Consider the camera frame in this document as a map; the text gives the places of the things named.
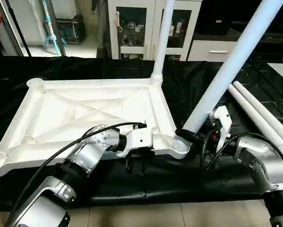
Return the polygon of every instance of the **white cabinet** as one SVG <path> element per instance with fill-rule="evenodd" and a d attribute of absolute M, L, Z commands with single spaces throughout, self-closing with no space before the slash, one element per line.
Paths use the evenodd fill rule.
<path fill-rule="evenodd" d="M 109 0 L 109 24 L 112 58 L 118 59 L 118 38 L 121 54 L 150 58 L 155 0 Z M 121 33 L 117 37 L 116 12 L 119 12 Z"/>
<path fill-rule="evenodd" d="M 175 1 L 166 55 L 175 55 L 176 59 L 181 61 L 186 60 L 200 6 L 200 1 Z M 165 0 L 156 0 L 152 32 L 151 60 L 154 60 L 156 56 L 164 7 Z"/>
<path fill-rule="evenodd" d="M 236 42 L 194 40 L 188 61 L 225 61 Z"/>
<path fill-rule="evenodd" d="M 165 0 L 108 0 L 112 58 L 118 59 L 118 39 L 122 58 L 154 60 Z M 201 1 L 176 0 L 167 55 L 185 61 L 191 44 Z M 119 33 L 116 12 L 120 15 Z"/>

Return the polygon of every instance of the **black tarp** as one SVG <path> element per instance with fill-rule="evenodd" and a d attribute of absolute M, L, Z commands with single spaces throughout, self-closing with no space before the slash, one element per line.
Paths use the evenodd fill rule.
<path fill-rule="evenodd" d="M 196 106 L 221 63 L 166 62 L 162 89 L 174 122 L 180 128 Z M 27 92 L 26 81 L 148 78 L 152 61 L 103 61 L 79 58 L 0 58 L 0 140 Z M 267 64 L 246 63 L 237 79 L 283 123 L 283 78 Z M 241 107 L 226 92 L 219 102 L 232 118 L 231 133 L 258 132 Z M 259 198 L 250 173 L 232 157 L 222 156 L 199 183 L 194 148 L 183 160 L 169 156 L 102 161 L 92 173 L 75 206 L 224 201 Z M 10 210 L 35 168 L 13 170 L 0 177 L 0 211 Z M 53 167 L 38 179 L 40 183 Z"/>

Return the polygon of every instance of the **cabinet handle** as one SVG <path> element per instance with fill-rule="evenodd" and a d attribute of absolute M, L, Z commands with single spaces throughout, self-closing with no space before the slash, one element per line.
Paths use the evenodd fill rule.
<path fill-rule="evenodd" d="M 156 44 L 153 44 L 152 60 L 155 59 Z"/>
<path fill-rule="evenodd" d="M 210 51 L 210 53 L 229 53 L 229 51 Z"/>

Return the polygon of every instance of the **black cable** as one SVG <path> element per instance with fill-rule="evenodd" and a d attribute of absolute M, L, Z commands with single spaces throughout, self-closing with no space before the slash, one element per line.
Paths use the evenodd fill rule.
<path fill-rule="evenodd" d="M 9 13 L 10 13 L 10 15 L 11 15 L 11 17 L 12 17 L 12 20 L 13 20 L 13 22 L 14 22 L 14 24 L 15 24 L 15 27 L 17 28 L 18 34 L 19 34 L 19 36 L 20 36 L 20 38 L 21 38 L 21 40 L 22 40 L 22 42 L 23 42 L 23 45 L 24 45 L 24 47 L 25 47 L 25 50 L 27 51 L 28 56 L 29 56 L 29 57 L 32 57 L 32 56 L 31 56 L 31 53 L 30 53 L 30 51 L 29 51 L 29 48 L 28 48 L 28 46 L 27 46 L 27 43 L 26 43 L 26 41 L 25 41 L 25 38 L 24 38 L 24 36 L 23 36 L 23 33 L 22 33 L 22 31 L 20 30 L 20 27 L 19 27 L 19 25 L 18 25 L 18 21 L 17 21 L 17 19 L 16 19 L 16 17 L 15 17 L 14 11 L 13 11 L 13 9 L 12 9 L 10 3 L 9 3 L 9 0 L 6 0 L 6 4 L 7 4 L 7 7 L 8 7 L 8 10 L 9 10 Z"/>
<path fill-rule="evenodd" d="M 217 152 L 217 154 L 214 156 L 214 158 L 212 159 L 212 161 L 207 165 L 205 171 L 203 172 L 203 175 L 205 175 L 208 170 L 212 167 L 212 165 L 214 164 L 214 162 L 217 160 L 217 158 L 221 155 L 222 151 L 226 148 L 226 146 L 228 146 L 232 141 L 234 141 L 235 139 L 242 137 L 242 136 L 254 136 L 257 138 L 260 138 L 261 140 L 265 141 L 266 143 L 268 143 L 270 146 L 272 146 L 275 151 L 277 152 L 277 154 L 279 155 L 279 157 L 283 160 L 283 154 L 282 152 L 279 150 L 279 148 L 272 143 L 270 140 L 268 140 L 266 137 L 264 137 L 263 135 L 260 135 L 258 133 L 253 133 L 253 132 L 244 132 L 244 133 L 240 133 L 238 135 L 233 136 L 230 140 L 228 140 L 228 142 L 225 143 L 225 145 L 222 146 L 222 148 Z"/>
<path fill-rule="evenodd" d="M 10 221 L 12 220 L 12 217 L 14 216 L 14 213 L 16 211 L 16 209 L 18 208 L 22 198 L 24 197 L 24 194 L 25 192 L 27 191 L 27 189 L 30 187 L 31 183 L 36 179 L 36 177 L 39 175 L 39 173 L 41 172 L 41 170 L 47 165 L 49 164 L 54 158 L 56 158 L 58 155 L 60 155 L 61 153 L 63 153 L 65 150 L 69 149 L 70 147 L 72 147 L 73 145 L 81 142 L 82 140 L 86 139 L 86 138 L 89 138 L 91 136 L 94 136 L 98 133 L 101 133 L 101 132 L 104 132 L 106 130 L 109 130 L 109 129 L 113 129 L 113 128 L 116 128 L 116 127 L 120 127 L 120 126 L 124 126 L 124 125 L 134 125 L 134 124 L 137 124 L 137 125 L 144 125 L 143 123 L 140 123 L 140 122 L 125 122 L 125 123 L 120 123 L 120 124 L 115 124 L 115 125 L 111 125 L 111 126 L 108 126 L 108 127 L 105 127 L 103 129 L 100 129 L 100 130 L 97 130 L 97 131 L 94 131 L 88 135 L 84 135 L 82 137 L 80 137 L 79 139 L 73 141 L 72 143 L 68 144 L 67 146 L 63 147 L 62 149 L 60 149 L 59 151 L 57 151 L 55 154 L 53 154 L 50 158 L 48 158 L 40 167 L 39 169 L 36 171 L 36 173 L 31 177 L 30 181 L 27 183 L 27 185 L 25 186 L 25 188 L 23 189 L 22 193 L 20 194 L 20 196 L 18 197 L 17 201 L 15 202 L 13 208 L 12 208 L 12 211 L 10 212 L 9 216 L 8 216 L 8 219 L 7 219 L 7 222 L 6 222 L 6 226 L 9 226 L 10 224 Z"/>
<path fill-rule="evenodd" d="M 208 143 L 208 141 L 209 141 L 209 139 L 210 139 L 210 137 L 212 136 L 213 133 L 214 133 L 214 130 L 210 130 L 207 133 L 207 135 L 206 135 L 206 137 L 205 137 L 205 139 L 203 141 L 203 146 L 202 146 L 202 150 L 201 150 L 200 158 L 199 158 L 199 167 L 200 167 L 200 169 L 203 169 L 203 156 L 204 156 L 204 152 L 206 150 L 207 143 Z"/>

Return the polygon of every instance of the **black clamp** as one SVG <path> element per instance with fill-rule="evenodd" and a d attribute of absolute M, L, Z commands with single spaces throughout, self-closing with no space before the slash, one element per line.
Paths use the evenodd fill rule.
<path fill-rule="evenodd" d="M 185 140 L 189 141 L 190 143 L 197 142 L 197 141 L 203 141 L 203 138 L 201 136 L 199 136 L 196 133 L 191 132 L 187 129 L 176 129 L 175 134 L 177 136 L 184 138 Z"/>

